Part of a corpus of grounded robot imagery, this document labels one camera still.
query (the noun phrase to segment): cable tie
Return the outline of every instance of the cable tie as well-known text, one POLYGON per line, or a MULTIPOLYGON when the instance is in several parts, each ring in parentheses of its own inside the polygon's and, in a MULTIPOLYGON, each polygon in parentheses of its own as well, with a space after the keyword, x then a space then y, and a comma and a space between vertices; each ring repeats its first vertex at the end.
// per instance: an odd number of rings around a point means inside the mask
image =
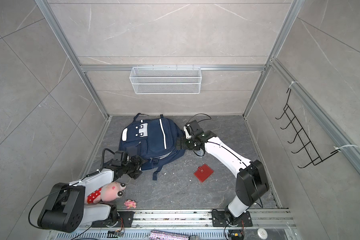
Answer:
POLYGON ((291 88, 292 84, 294 83, 298 83, 298 82, 292 81, 288 88, 291 88))
POLYGON ((341 147, 335 147, 335 146, 333 146, 336 150, 339 150, 339 149, 341 149, 341 148, 343 148, 343 147, 359 147, 359 146, 357 146, 357 145, 355 145, 355 144, 347 144, 347 145, 343 145, 343 146, 341 146, 341 147))

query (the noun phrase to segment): red wallet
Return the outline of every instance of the red wallet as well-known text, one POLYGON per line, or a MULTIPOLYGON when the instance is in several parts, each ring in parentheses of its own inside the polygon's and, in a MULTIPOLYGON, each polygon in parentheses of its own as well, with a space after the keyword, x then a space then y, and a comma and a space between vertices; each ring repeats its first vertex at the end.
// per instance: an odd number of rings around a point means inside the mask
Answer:
POLYGON ((209 166, 204 164, 201 167, 197 167, 197 171, 194 173, 194 175, 201 182, 204 182, 212 173, 213 173, 213 170, 209 166))

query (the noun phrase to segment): glittery pouch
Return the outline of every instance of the glittery pouch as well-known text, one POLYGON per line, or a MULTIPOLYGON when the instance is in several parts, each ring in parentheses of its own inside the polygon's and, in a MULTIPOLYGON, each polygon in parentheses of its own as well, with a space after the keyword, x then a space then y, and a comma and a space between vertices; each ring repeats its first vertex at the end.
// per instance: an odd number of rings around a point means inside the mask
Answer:
POLYGON ((161 231, 151 231, 149 234, 150 240, 188 240, 189 237, 177 233, 161 232, 161 231))

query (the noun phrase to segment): white round button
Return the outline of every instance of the white round button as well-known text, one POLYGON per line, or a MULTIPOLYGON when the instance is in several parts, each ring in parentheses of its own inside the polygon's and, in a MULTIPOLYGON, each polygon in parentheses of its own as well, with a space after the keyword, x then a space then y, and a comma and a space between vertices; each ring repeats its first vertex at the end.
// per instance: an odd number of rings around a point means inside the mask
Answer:
POLYGON ((257 230, 257 235, 259 236, 259 238, 261 239, 267 239, 268 237, 268 233, 264 228, 259 228, 257 230))

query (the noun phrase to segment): black wire rack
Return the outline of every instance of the black wire rack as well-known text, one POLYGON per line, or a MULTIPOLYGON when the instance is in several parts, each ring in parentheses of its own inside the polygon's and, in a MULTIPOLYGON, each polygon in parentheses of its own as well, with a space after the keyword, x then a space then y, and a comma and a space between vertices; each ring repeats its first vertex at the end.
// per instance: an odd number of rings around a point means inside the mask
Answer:
POLYGON ((309 159, 311 160, 307 165, 305 165, 305 166, 303 166, 303 167, 300 167, 300 166, 298 166, 298 167, 299 167, 299 168, 305 168, 305 167, 307 167, 307 166, 310 165, 310 164, 313 164, 313 165, 316 166, 317 164, 319 164, 319 163, 327 160, 327 159, 330 158, 331 156, 333 156, 333 155, 335 155, 336 153, 340 152, 340 149, 336 149, 335 151, 331 152, 328 157, 322 159, 322 157, 320 156, 320 154, 317 152, 314 144, 312 143, 311 139, 309 138, 308 134, 305 132, 304 128, 302 127, 300 121, 298 120, 298 118, 296 117, 296 115, 293 113, 292 109, 291 109, 291 108, 289 107, 289 105, 288 105, 289 96, 291 95, 291 89, 290 89, 290 88, 288 88, 287 94, 288 94, 288 98, 287 98, 287 103, 285 104, 285 106, 284 106, 284 108, 283 108, 284 112, 283 112, 283 114, 281 115, 280 118, 276 118, 276 119, 279 120, 279 119, 281 119, 284 115, 287 116, 287 118, 289 119, 289 123, 288 123, 288 125, 287 125, 286 127, 284 127, 284 128, 281 127, 281 129, 286 129, 287 127, 289 127, 289 125, 292 125, 293 129, 294 129, 295 132, 296 132, 296 135, 295 135, 293 141, 292 141, 292 142, 289 142, 289 141, 288 141, 288 143, 290 143, 290 144, 294 143, 295 140, 296 140, 296 138, 299 137, 299 140, 300 140, 300 142, 301 142, 301 144, 302 144, 302 147, 301 147, 297 152, 292 152, 292 151, 291 151, 291 152, 296 154, 296 153, 298 153, 298 152, 300 152, 301 150, 304 149, 304 150, 307 152, 307 154, 308 154, 308 156, 309 156, 309 159), (291 116, 289 116, 288 113, 287 113, 287 110, 288 110, 288 109, 289 109, 289 110, 291 111, 291 113, 292 113, 291 116), (295 120, 295 119, 296 119, 296 121, 298 122, 298 124, 294 124, 294 123, 292 122, 292 121, 295 120), (302 134, 302 136, 305 134, 305 136, 307 137, 308 141, 307 141, 306 143, 303 142, 303 140, 302 140, 302 138, 301 138, 301 137, 302 137, 301 134, 302 134), (317 154, 318 157, 316 157, 316 158, 313 159, 312 156, 311 156, 311 154, 310 154, 309 151, 307 150, 307 146, 312 146, 313 149, 315 150, 315 152, 316 152, 316 154, 317 154))

